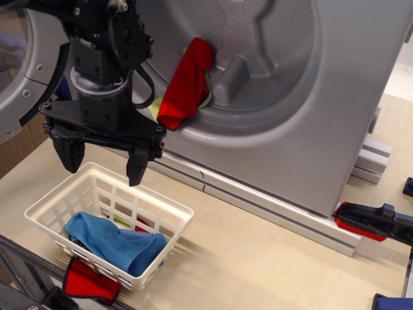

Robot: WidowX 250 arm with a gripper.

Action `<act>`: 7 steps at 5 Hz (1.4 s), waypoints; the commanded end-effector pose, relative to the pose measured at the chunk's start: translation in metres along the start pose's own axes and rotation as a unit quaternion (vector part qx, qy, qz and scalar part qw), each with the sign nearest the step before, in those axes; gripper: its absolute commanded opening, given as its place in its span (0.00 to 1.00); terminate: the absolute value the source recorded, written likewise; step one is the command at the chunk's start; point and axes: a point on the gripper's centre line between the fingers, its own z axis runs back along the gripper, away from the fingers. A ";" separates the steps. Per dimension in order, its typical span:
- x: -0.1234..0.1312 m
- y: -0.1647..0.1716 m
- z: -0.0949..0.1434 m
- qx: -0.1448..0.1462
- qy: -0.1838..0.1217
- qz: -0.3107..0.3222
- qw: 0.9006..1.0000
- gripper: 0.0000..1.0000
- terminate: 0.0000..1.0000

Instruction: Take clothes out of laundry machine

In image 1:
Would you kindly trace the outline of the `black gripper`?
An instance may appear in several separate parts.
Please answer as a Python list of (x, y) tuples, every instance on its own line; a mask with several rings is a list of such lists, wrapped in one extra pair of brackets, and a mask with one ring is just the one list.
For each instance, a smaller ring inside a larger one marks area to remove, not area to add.
[(109, 123), (98, 125), (89, 122), (95, 114), (101, 114), (105, 121), (115, 118), (113, 114), (104, 113), (94, 106), (88, 111), (88, 117), (84, 118), (83, 111), (79, 101), (43, 103), (39, 107), (39, 112), (47, 119), (45, 130), (50, 132), (57, 127), (63, 129), (63, 136), (69, 138), (52, 135), (55, 151), (64, 168), (72, 174), (78, 171), (85, 155), (85, 142), (127, 151), (126, 175), (129, 186), (139, 185), (149, 159), (160, 158), (163, 154), (166, 128), (146, 118), (132, 106), (126, 108), (116, 128)]

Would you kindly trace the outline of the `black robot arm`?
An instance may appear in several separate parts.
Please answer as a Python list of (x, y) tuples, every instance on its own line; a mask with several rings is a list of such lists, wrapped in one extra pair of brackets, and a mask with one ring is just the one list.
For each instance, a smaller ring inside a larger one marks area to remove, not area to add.
[(78, 98), (39, 107), (44, 131), (69, 172), (77, 172), (86, 144), (128, 153), (130, 186), (141, 183), (149, 162), (162, 156), (166, 130), (141, 113), (154, 93), (136, 103), (132, 78), (154, 90), (142, 64), (152, 57), (135, 1), (26, 1), (25, 7), (57, 17), (69, 36), (74, 65), (70, 73)]

